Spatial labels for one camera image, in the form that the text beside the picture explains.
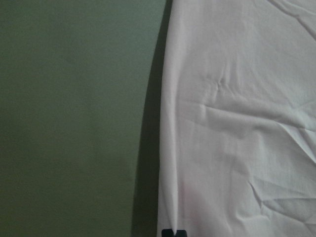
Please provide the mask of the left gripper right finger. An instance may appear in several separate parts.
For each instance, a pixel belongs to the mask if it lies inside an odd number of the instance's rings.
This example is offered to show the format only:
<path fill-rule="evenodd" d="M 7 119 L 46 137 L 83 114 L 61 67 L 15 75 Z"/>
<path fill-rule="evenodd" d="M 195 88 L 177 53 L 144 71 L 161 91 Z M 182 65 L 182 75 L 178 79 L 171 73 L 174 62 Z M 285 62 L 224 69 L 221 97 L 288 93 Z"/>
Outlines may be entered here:
<path fill-rule="evenodd" d="M 186 230 L 177 230 L 175 237 L 187 237 Z"/>

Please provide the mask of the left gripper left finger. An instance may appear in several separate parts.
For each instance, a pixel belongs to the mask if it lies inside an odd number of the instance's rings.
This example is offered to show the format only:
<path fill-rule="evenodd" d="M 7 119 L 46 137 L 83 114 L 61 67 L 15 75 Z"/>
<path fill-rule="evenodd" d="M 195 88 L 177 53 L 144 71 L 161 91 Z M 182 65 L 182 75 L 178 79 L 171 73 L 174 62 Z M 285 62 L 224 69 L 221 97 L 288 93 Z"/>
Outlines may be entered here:
<path fill-rule="evenodd" d="M 172 229 L 163 229 L 161 231 L 161 236 L 162 237 L 174 237 L 174 232 Z"/>

